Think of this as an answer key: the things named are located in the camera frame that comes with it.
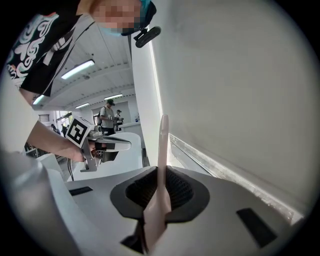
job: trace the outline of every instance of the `backpack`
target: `backpack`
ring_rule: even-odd
[[[102,120],[100,119],[100,112],[101,112],[101,110],[99,111],[99,114],[98,114],[98,122],[97,122],[98,126],[102,125]]]

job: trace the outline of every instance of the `fluorescent light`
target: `fluorescent light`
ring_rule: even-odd
[[[105,101],[123,96],[122,93],[104,98]]]
[[[39,103],[39,101],[42,100],[43,97],[44,97],[44,95],[41,95],[38,98],[36,98],[36,100],[33,102],[33,105],[37,105]]]
[[[95,64],[95,62],[91,59],[88,60],[76,67],[74,67],[73,69],[71,69],[70,71],[68,71],[67,73],[65,73],[63,76],[61,76],[62,79],[68,79],[69,77],[73,76],[74,74],[85,70],[86,68],[89,68],[91,66],[93,66]]]
[[[90,105],[90,104],[89,103],[84,103],[84,104],[82,104],[80,106],[76,106],[75,108],[76,109],[80,109],[80,108],[83,108],[83,107],[88,106],[88,105]]]

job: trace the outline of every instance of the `neck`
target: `neck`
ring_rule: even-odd
[[[76,15],[89,14],[90,8],[96,0],[80,0]]]

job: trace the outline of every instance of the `black t-shirt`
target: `black t-shirt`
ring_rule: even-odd
[[[49,0],[13,45],[7,69],[13,83],[50,96],[51,80],[70,47],[80,0]]]

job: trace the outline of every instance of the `black rectangular strip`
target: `black rectangular strip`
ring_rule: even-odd
[[[241,209],[236,212],[243,224],[249,230],[260,248],[268,245],[277,238],[275,233],[264,223],[264,221],[250,208]]]
[[[70,189],[69,192],[70,192],[71,196],[77,196],[77,195],[81,195],[81,194],[87,193],[92,190],[93,189],[91,187],[84,186],[84,187],[80,187],[80,188],[76,188],[76,189]]]

